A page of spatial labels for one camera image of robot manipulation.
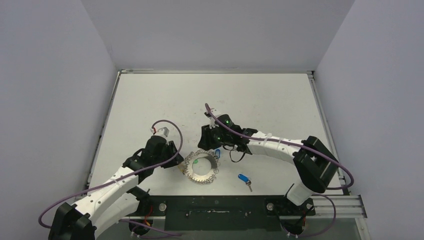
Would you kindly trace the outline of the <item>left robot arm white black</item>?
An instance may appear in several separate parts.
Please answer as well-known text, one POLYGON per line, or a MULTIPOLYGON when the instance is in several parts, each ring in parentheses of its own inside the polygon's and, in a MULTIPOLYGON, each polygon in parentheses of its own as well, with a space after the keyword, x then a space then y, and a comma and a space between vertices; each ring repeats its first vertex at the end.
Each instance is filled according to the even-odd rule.
POLYGON ((165 134, 156 133, 145 147, 128 157, 102 185, 87 191, 76 202, 64 202, 54 215, 48 239, 94 240, 121 218, 149 210, 147 193, 138 187, 157 167, 170 168, 182 162, 181 147, 165 134))

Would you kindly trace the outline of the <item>metal disc with key rings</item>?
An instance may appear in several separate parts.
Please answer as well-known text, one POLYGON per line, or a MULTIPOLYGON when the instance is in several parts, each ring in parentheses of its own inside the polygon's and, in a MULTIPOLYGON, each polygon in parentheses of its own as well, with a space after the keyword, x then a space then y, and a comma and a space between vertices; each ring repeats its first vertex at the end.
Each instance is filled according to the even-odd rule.
POLYGON ((213 151, 202 149, 191 152, 181 164, 184 165, 183 175, 198 185, 211 184, 216 179, 220 166, 213 151))

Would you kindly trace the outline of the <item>key with blue tag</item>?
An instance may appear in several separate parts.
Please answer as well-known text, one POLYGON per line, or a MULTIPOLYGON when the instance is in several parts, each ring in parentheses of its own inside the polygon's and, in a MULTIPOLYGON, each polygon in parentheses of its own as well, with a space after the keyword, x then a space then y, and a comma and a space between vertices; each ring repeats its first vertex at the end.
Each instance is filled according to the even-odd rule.
POLYGON ((248 188, 249 188, 249 190, 250 190, 250 192, 253 192, 253 189, 252 189, 252 187, 251 187, 251 184, 252 184, 252 182, 251 182, 251 180, 250 180, 250 178, 249 177, 247 177, 247 176, 245 176, 245 175, 243 175, 243 174, 239 174, 238 175, 238 178, 240 179, 240 180, 242 180, 247 186, 248 186, 248 188))
POLYGON ((221 157, 221 150, 220 149, 216 149, 214 151, 215 156, 219 159, 221 157))

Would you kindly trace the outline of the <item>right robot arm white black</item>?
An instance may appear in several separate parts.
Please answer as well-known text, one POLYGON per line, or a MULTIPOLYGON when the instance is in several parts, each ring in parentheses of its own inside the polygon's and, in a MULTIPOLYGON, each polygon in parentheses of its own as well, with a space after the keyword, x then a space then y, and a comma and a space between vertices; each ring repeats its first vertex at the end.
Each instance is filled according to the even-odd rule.
POLYGON ((248 155, 263 155, 293 164, 299 180, 286 193, 282 207, 296 214, 313 194, 323 194, 338 171, 338 160, 315 136, 304 140, 280 138, 254 128, 242 128, 228 114, 201 127, 197 145, 202 150, 234 147, 248 155))

